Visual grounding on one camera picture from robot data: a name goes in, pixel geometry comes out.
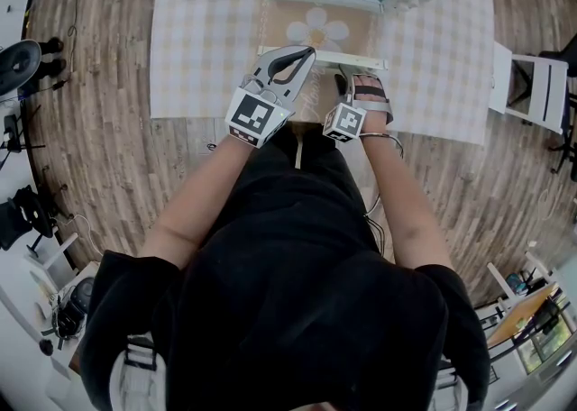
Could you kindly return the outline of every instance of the flower center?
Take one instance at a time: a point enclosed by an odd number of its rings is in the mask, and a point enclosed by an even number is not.
[[[308,37],[310,40],[310,45],[312,47],[320,47],[323,45],[323,43],[325,42],[326,39],[326,33],[323,30],[319,30],[318,28],[315,28],[313,30],[310,30],[308,32]]]

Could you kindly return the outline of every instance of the black t-shirt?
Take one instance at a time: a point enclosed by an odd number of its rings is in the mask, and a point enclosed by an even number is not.
[[[350,198],[299,171],[235,191],[183,271],[105,254],[81,352],[98,409],[110,409],[126,336],[148,331],[167,362],[168,410],[426,410],[443,352],[473,400],[487,391],[459,277],[386,262]]]

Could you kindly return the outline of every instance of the person's right arm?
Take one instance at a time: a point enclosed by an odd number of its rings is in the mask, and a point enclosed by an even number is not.
[[[386,133],[386,115],[367,112],[362,131]],[[391,141],[382,137],[364,137],[362,145],[379,185],[395,262],[410,269],[429,264],[452,269],[443,233],[428,199]]]

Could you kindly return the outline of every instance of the person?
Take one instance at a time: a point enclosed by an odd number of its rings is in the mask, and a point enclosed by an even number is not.
[[[369,78],[365,84],[380,87]],[[375,95],[360,95],[375,99]],[[385,133],[369,111],[363,132]],[[138,258],[107,251],[90,301],[82,379],[96,408],[127,336],[166,361],[166,407],[426,410],[442,355],[487,394],[490,360],[435,214],[390,140],[363,137],[395,264],[322,127],[264,147],[227,136],[184,182]]]

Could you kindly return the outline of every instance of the forearm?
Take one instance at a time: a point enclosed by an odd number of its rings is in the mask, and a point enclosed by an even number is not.
[[[234,137],[225,137],[170,199],[139,256],[156,256],[186,267],[222,211],[252,150]]]
[[[385,129],[381,126],[364,131]],[[366,137],[362,144],[379,185],[397,263],[411,269],[427,264],[452,268],[443,233],[428,199],[390,141]]]

